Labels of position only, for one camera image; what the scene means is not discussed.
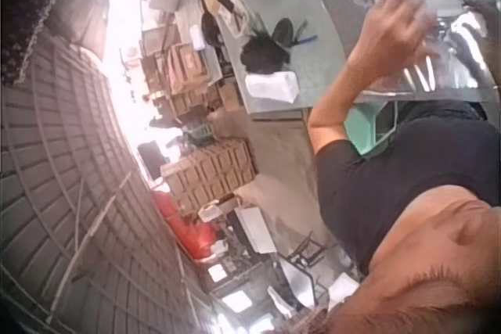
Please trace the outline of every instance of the plastic packaging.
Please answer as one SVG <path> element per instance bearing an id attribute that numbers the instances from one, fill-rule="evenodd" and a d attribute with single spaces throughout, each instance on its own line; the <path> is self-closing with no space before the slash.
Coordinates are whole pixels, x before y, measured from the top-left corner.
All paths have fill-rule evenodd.
<path id="1" fill-rule="evenodd" d="M 255 98 L 275 99 L 294 103 L 299 94 L 297 76 L 294 72 L 276 72 L 274 74 L 248 74 L 245 84 L 249 94 Z"/>
<path id="2" fill-rule="evenodd" d="M 427 4 L 438 14 L 438 26 L 426 37 L 426 43 L 439 57 L 428 57 L 420 65 L 375 82 L 364 95 L 450 99 L 451 89 L 459 91 L 458 98 L 462 98 L 461 91 L 494 92 L 496 83 L 471 32 L 488 38 L 482 17 L 471 12 L 463 0 L 427 0 Z"/>

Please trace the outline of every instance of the black and white patterned cloth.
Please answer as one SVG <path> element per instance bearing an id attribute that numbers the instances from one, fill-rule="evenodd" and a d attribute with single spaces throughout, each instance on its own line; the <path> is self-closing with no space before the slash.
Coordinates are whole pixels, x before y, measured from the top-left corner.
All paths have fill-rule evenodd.
<path id="1" fill-rule="evenodd" d="M 36 36 L 56 0 L 2 0 L 2 84 L 23 80 Z"/>

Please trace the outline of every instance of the hand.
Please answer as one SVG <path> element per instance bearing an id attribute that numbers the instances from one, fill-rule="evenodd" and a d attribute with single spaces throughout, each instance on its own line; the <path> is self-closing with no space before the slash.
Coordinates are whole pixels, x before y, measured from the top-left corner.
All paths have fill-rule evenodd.
<path id="1" fill-rule="evenodd" d="M 348 65 L 364 70 L 370 84 L 436 55 L 424 38 L 436 22 L 424 0 L 378 0 L 369 11 Z"/>

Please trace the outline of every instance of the corrugated metal roof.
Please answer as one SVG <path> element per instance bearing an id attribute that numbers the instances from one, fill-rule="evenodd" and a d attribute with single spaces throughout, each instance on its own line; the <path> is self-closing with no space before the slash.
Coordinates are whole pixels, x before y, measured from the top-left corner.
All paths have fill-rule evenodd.
<path id="1" fill-rule="evenodd" d="M 1 292 L 18 320 L 61 333 L 197 332 L 175 241 L 118 126 L 107 79 L 48 31 L 26 80 L 2 90 L 0 186 Z M 75 243 L 104 207 L 54 304 Z"/>

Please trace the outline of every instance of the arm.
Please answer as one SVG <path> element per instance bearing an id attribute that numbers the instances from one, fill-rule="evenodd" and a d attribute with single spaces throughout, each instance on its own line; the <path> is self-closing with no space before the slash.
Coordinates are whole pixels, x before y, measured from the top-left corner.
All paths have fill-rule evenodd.
<path id="1" fill-rule="evenodd" d="M 370 10 L 348 62 L 308 121 L 315 153 L 331 142 L 348 140 L 344 122 L 364 89 L 431 53 L 423 41 L 434 20 L 423 0 L 380 0 Z"/>

